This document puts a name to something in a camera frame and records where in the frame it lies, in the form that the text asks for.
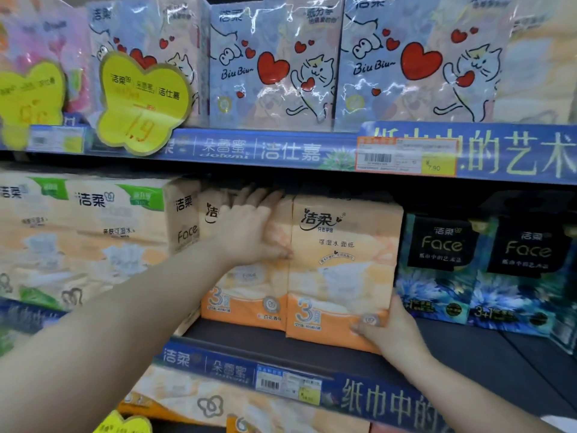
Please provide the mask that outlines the heart and cat tissue pack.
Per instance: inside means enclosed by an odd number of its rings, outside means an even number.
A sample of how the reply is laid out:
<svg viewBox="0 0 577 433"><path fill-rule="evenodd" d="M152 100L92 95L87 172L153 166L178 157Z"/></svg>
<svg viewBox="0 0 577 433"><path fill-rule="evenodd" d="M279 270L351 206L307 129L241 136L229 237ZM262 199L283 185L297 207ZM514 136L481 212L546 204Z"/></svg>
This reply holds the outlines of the heart and cat tissue pack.
<svg viewBox="0 0 577 433"><path fill-rule="evenodd" d="M211 7L209 125L329 132L343 0Z"/></svg>
<svg viewBox="0 0 577 433"><path fill-rule="evenodd" d="M90 27L91 84L96 125L103 110L99 67L109 52L124 52L143 69L157 63L176 66L187 78L191 111L184 127L209 121L211 7L207 0L98 0L86 5Z"/></svg>
<svg viewBox="0 0 577 433"><path fill-rule="evenodd" d="M334 129L490 122L517 0L344 0Z"/></svg>

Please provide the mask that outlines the white and yellow price label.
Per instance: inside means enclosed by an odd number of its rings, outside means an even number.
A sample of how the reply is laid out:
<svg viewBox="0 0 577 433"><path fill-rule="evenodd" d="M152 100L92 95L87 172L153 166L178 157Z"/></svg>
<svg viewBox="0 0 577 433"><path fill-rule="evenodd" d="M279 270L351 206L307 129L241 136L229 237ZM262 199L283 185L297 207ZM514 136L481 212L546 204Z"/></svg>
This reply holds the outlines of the white and yellow price label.
<svg viewBox="0 0 577 433"><path fill-rule="evenodd" d="M255 390L319 407L322 379L258 364Z"/></svg>

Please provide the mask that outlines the pale yellow tissue pack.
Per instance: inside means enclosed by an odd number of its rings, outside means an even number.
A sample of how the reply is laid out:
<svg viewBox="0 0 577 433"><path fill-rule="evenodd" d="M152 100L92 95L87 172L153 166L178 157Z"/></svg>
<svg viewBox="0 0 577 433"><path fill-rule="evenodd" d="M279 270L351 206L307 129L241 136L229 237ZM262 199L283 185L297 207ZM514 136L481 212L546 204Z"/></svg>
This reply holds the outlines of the pale yellow tissue pack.
<svg viewBox="0 0 577 433"><path fill-rule="evenodd" d="M567 124L577 90L577 0L518 0L493 121Z"/></svg>

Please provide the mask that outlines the dark shelf board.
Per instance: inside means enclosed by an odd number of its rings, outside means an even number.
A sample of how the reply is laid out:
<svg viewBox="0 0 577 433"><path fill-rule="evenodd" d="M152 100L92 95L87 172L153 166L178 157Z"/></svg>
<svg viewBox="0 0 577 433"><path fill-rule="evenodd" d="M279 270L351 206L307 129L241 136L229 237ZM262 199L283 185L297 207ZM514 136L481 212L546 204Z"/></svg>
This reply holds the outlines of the dark shelf board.
<svg viewBox="0 0 577 433"><path fill-rule="evenodd" d="M417 319L433 356L533 415L577 419L577 360L553 342L520 334ZM287 338L277 330L200 319L185 333L194 346L243 360L381 386L410 384L379 355Z"/></svg>

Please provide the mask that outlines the blue shelf edge strip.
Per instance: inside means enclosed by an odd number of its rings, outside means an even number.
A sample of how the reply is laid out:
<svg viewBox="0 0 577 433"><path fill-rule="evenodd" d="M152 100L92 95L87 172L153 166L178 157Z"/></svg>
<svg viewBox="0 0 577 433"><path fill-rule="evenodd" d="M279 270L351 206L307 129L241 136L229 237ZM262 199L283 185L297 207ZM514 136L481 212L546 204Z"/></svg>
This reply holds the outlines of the blue shelf edge strip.
<svg viewBox="0 0 577 433"><path fill-rule="evenodd" d="M448 178L577 187L577 124L379 121L357 133L176 129L161 150L136 156L103 144L74 116L65 121L86 129L84 151L55 154L356 172L358 137L458 138L457 173Z"/></svg>
<svg viewBox="0 0 577 433"><path fill-rule="evenodd" d="M388 424L411 433L453 433L439 411L411 385L411 390L407 392L403 387L381 386L371 379L365 383L346 379L344 383L338 381L332 385L330 381L334 379L324 378L318 374L212 352L192 345L184 336L172 336L153 360L153 365L183 371L255 392L258 392L255 390L258 364L322 379L320 406L307 404L311 407L331 410L369 422Z"/></svg>

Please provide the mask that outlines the person's left forearm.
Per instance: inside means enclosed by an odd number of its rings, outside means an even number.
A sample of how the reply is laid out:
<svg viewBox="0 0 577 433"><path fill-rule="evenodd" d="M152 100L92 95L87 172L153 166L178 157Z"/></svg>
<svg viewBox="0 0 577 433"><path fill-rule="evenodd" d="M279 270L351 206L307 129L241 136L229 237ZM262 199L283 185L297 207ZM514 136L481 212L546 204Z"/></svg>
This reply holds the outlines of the person's left forearm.
<svg viewBox="0 0 577 433"><path fill-rule="evenodd" d="M234 259L203 241L0 357L0 433L92 433Z"/></svg>

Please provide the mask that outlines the orange-rimmed price label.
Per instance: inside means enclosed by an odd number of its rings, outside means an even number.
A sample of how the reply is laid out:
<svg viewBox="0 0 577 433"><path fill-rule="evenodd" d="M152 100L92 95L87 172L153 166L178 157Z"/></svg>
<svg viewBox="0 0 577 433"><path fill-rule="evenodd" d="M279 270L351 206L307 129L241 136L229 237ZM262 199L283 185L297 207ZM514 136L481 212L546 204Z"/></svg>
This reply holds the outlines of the orange-rimmed price label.
<svg viewBox="0 0 577 433"><path fill-rule="evenodd" d="M355 171L376 174L455 177L458 138L357 138Z"/></svg>

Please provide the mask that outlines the person's right forearm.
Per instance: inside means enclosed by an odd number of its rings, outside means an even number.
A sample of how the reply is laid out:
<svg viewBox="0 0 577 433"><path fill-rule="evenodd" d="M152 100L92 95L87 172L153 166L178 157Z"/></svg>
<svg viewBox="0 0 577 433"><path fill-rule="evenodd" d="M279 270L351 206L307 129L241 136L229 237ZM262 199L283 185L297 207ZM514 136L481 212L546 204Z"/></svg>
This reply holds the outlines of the person's right forearm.
<svg viewBox="0 0 577 433"><path fill-rule="evenodd" d="M429 352L385 358L432 403L455 433L565 433L444 365Z"/></svg>

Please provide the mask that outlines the person's left hand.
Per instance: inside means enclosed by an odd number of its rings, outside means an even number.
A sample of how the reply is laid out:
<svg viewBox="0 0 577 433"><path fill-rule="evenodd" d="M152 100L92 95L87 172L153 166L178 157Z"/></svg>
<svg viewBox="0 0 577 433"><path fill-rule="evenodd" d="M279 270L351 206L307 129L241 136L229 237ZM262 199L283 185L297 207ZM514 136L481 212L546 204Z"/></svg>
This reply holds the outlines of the person's left hand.
<svg viewBox="0 0 577 433"><path fill-rule="evenodd" d="M266 238L265 232L283 196L282 190L247 186L234 196L232 204L220 208L210 241L227 269L264 261L265 243L282 245Z"/></svg>

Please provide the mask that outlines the yellow butterfly price tag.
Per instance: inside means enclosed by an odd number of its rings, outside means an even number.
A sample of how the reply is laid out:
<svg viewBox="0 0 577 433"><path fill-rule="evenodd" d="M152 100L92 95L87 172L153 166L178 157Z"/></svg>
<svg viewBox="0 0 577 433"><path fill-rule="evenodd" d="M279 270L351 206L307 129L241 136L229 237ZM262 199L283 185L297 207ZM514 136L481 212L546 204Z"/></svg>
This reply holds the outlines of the yellow butterfly price tag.
<svg viewBox="0 0 577 433"><path fill-rule="evenodd" d="M60 64L52 60L24 74L0 71L0 140L9 150L26 149L33 125L63 123L66 86Z"/></svg>
<svg viewBox="0 0 577 433"><path fill-rule="evenodd" d="M164 147L191 111L189 80L175 65L144 69L123 52L101 61L99 80L103 110L96 135L105 145L149 156Z"/></svg>
<svg viewBox="0 0 577 433"><path fill-rule="evenodd" d="M153 433L153 428L148 418L144 416L125 418L117 410L113 410L93 433Z"/></svg>

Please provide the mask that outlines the person's right hand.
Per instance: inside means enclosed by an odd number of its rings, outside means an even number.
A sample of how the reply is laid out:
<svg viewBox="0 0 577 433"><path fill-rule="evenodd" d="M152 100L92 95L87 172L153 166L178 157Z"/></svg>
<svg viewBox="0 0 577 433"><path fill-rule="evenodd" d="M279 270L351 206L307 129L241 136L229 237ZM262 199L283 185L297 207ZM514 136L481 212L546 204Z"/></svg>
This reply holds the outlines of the person's right hand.
<svg viewBox="0 0 577 433"><path fill-rule="evenodd" d="M389 306L385 340L368 340L392 366L405 376L428 364L431 355L415 319L405 310L401 298L393 294Z"/></svg>

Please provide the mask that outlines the dark blue tissue pack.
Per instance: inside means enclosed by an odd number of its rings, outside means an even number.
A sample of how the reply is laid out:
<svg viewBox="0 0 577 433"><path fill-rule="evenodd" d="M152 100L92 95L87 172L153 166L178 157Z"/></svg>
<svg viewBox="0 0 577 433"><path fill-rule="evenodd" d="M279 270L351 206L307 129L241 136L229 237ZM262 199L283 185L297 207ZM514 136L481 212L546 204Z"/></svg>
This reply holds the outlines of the dark blue tissue pack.
<svg viewBox="0 0 577 433"><path fill-rule="evenodd" d="M489 218L409 211L395 291L415 318L466 325Z"/></svg>
<svg viewBox="0 0 577 433"><path fill-rule="evenodd" d="M568 303L577 218L546 213L492 216L467 317L469 326L549 337Z"/></svg>

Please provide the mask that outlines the beige orange tissue pack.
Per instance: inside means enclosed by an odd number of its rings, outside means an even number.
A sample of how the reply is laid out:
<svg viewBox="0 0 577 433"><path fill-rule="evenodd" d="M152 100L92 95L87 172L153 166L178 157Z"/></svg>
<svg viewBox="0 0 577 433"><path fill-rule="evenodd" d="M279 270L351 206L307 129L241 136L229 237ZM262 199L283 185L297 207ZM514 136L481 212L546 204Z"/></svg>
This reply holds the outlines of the beige orange tissue pack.
<svg viewBox="0 0 577 433"><path fill-rule="evenodd" d="M123 415L225 427L227 433L370 433L371 423L217 380L151 365Z"/></svg>

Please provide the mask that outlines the small white price label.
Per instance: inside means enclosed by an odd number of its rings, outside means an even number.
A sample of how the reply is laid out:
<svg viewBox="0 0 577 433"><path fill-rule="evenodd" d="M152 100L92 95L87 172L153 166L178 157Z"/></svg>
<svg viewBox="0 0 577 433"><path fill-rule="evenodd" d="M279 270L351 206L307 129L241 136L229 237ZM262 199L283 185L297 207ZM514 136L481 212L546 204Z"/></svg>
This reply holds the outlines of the small white price label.
<svg viewBox="0 0 577 433"><path fill-rule="evenodd" d="M83 154L86 129L80 127L33 127L27 152Z"/></svg>

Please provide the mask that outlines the pink tissue pack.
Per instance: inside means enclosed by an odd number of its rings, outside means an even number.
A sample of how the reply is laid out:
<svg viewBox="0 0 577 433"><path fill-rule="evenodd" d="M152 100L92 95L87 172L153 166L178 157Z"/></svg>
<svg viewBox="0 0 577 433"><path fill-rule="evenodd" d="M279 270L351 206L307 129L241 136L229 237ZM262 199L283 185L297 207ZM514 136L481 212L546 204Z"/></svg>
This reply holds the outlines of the pink tissue pack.
<svg viewBox="0 0 577 433"><path fill-rule="evenodd" d="M66 112L85 120L95 110L91 50L83 7L61 0L0 0L0 71L26 73L43 59L60 64L66 77Z"/></svg>

